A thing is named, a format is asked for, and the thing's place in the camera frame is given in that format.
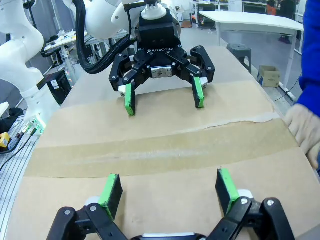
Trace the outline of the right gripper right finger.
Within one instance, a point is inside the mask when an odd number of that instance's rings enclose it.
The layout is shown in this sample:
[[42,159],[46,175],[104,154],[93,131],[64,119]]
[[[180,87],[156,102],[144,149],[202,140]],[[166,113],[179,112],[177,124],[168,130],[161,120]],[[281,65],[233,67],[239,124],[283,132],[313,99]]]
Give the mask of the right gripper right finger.
[[235,240],[243,228],[253,229],[260,240],[294,240],[295,236],[279,199],[241,196],[226,168],[217,169],[215,189],[223,218],[208,240]]

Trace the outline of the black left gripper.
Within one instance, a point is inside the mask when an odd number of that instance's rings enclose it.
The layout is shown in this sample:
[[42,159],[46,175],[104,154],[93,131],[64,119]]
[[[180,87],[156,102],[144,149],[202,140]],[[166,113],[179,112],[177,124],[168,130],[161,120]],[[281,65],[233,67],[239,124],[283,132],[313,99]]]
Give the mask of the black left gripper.
[[156,20],[141,17],[135,33],[138,51],[133,60],[126,52],[118,53],[109,75],[113,90],[124,97],[128,115],[136,114],[136,89],[149,78],[177,76],[188,82],[195,107],[203,108],[203,89],[213,81],[216,70],[205,48],[198,45],[187,54],[180,40],[180,24],[171,14]]

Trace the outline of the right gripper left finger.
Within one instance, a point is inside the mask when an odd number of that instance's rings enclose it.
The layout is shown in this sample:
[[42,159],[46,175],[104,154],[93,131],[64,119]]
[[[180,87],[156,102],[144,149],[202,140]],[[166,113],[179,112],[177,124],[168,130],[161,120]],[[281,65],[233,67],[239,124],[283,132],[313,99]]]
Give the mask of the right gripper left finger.
[[110,174],[97,203],[90,203],[80,210],[62,207],[58,210],[48,233],[48,240],[84,240],[97,234],[101,240],[126,240],[115,223],[123,194],[119,174]]

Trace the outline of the person's left gloved hand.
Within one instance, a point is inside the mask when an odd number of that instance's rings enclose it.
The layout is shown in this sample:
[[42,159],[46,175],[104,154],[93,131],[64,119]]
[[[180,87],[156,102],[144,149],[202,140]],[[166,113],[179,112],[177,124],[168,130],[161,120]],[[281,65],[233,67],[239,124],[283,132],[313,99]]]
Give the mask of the person's left gloved hand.
[[320,118],[301,104],[295,104],[284,117],[291,134],[313,169],[319,168]]

